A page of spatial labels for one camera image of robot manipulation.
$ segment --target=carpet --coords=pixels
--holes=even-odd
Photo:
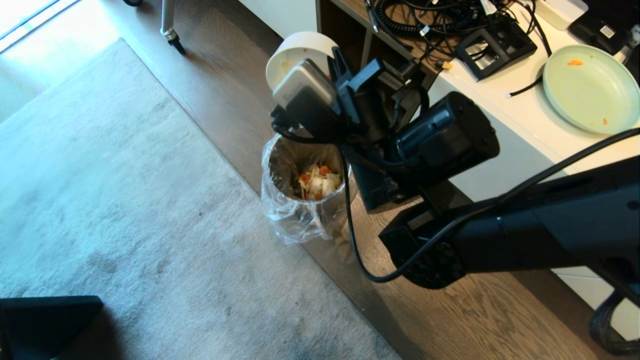
[[[0,254],[104,301],[59,359],[398,358],[123,40],[0,124]]]

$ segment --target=carrot piece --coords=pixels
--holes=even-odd
[[[326,175],[326,174],[329,174],[330,172],[331,170],[326,165],[320,168],[320,175]]]

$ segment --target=chair wheel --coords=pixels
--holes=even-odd
[[[140,6],[143,0],[123,0],[129,6]]]
[[[169,45],[173,46],[176,50],[178,50],[178,53],[180,54],[186,54],[187,52],[184,50],[184,48],[182,47],[182,44],[180,44],[180,38],[175,38],[173,40],[169,40]]]

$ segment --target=clear plastic bag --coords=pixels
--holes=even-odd
[[[313,164],[326,165],[340,174],[342,185],[322,200],[300,198],[298,178]],[[351,200],[357,186],[349,168]],[[286,244],[321,238],[331,240],[346,221],[344,175],[340,154],[333,145],[298,143],[274,136],[262,150],[262,210],[276,234]]]

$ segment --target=plastic bag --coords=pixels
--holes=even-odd
[[[313,164],[326,165],[340,174],[342,185],[322,200],[300,198],[298,178]],[[349,176],[351,199],[357,194]],[[262,210],[276,234],[286,244],[321,238],[331,240],[346,221],[344,174],[340,154],[333,145],[298,143],[274,136],[262,150]]]

